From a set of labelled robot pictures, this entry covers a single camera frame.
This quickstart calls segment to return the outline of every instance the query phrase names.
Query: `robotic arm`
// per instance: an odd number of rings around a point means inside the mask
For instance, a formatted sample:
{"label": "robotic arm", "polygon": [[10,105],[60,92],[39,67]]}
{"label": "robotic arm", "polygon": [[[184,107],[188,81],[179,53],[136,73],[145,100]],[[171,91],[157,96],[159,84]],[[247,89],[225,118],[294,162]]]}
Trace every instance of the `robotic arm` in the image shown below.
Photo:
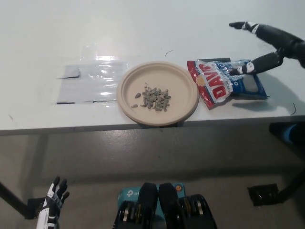
{"label": "robotic arm", "polygon": [[270,25],[256,24],[248,21],[229,24],[238,30],[247,30],[259,39],[276,48],[275,52],[258,57],[247,65],[232,69],[231,75],[256,74],[282,65],[284,57],[296,59],[305,68],[305,41]]}
{"label": "robotic arm", "polygon": [[67,180],[63,180],[59,185],[60,178],[56,177],[51,184],[48,194],[44,200],[42,210],[38,216],[36,229],[59,229],[58,219],[62,205],[69,196],[67,190]]}

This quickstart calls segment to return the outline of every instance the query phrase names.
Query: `table leg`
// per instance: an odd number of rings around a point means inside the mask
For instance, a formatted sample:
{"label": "table leg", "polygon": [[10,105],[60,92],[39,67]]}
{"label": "table leg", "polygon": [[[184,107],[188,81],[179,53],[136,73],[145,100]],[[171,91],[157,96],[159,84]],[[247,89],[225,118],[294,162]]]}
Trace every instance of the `table leg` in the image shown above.
{"label": "table leg", "polygon": [[[272,123],[269,131],[282,143],[303,160],[305,150],[303,139],[305,138],[305,123]],[[300,172],[290,184],[282,191],[278,190],[277,184],[258,185],[249,187],[249,195],[254,206],[273,205],[284,203],[288,200],[305,182],[305,169]]]}
{"label": "table leg", "polygon": [[28,204],[24,204],[14,193],[0,182],[0,198],[4,199],[16,211],[26,219],[33,219],[37,216],[43,205],[44,198],[32,198],[28,200]]}

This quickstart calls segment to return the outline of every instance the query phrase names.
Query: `sunflower seed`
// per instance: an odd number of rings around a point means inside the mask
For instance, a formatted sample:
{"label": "sunflower seed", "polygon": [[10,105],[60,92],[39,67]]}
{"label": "sunflower seed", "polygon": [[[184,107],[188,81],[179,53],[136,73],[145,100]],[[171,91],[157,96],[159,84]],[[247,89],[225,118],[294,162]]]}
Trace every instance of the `sunflower seed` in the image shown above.
{"label": "sunflower seed", "polygon": [[136,95],[135,95],[135,99],[137,99],[137,98],[139,98],[141,96],[141,93],[137,93]]}
{"label": "sunflower seed", "polygon": [[165,89],[164,91],[161,90],[161,88],[153,88],[147,86],[147,83],[145,83],[145,92],[142,92],[143,95],[143,105],[140,105],[142,107],[147,107],[148,109],[155,109],[156,111],[167,111],[167,107],[169,106],[168,102],[171,96],[168,95],[168,89]]}

